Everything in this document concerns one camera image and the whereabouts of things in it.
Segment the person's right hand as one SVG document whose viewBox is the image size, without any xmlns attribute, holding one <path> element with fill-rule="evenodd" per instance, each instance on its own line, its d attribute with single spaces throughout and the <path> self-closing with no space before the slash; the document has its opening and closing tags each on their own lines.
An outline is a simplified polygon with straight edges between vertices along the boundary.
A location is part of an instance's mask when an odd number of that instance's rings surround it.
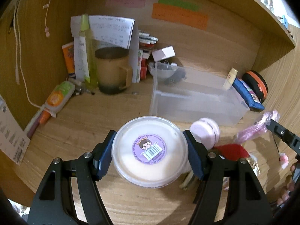
<svg viewBox="0 0 300 225">
<path fill-rule="evenodd" d="M 280 190 L 279 197 L 277 199 L 277 206 L 281 206 L 283 203 L 289 200 L 289 194 L 294 190 L 295 182 L 293 180 L 293 174 L 294 170 L 296 169 L 296 165 L 297 163 L 294 163 L 290 168 L 292 174 L 286 177 L 286 185 Z"/>
</svg>

